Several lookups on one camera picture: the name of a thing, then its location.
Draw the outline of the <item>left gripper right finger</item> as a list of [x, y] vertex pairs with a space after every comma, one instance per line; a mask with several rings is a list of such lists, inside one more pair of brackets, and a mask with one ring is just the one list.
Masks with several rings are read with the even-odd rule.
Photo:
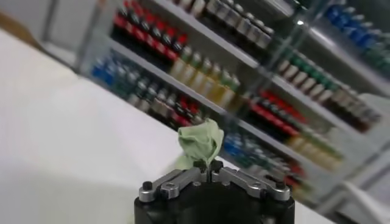
[[210, 164], [210, 178], [213, 183], [221, 183], [226, 187], [234, 184], [253, 198], [268, 196], [276, 201], [288, 201], [291, 198], [291, 190], [284, 181], [270, 175], [255, 177], [241, 169], [224, 167], [223, 162], [218, 160]]

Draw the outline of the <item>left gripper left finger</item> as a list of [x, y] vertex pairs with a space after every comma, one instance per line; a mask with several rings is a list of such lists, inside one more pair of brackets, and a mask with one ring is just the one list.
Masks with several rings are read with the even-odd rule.
[[193, 182], [207, 180], [208, 167], [204, 161], [195, 161], [187, 170], [174, 169], [154, 182], [145, 181], [138, 192], [138, 199], [143, 203], [155, 201], [159, 195], [170, 200], [177, 198], [180, 191]]

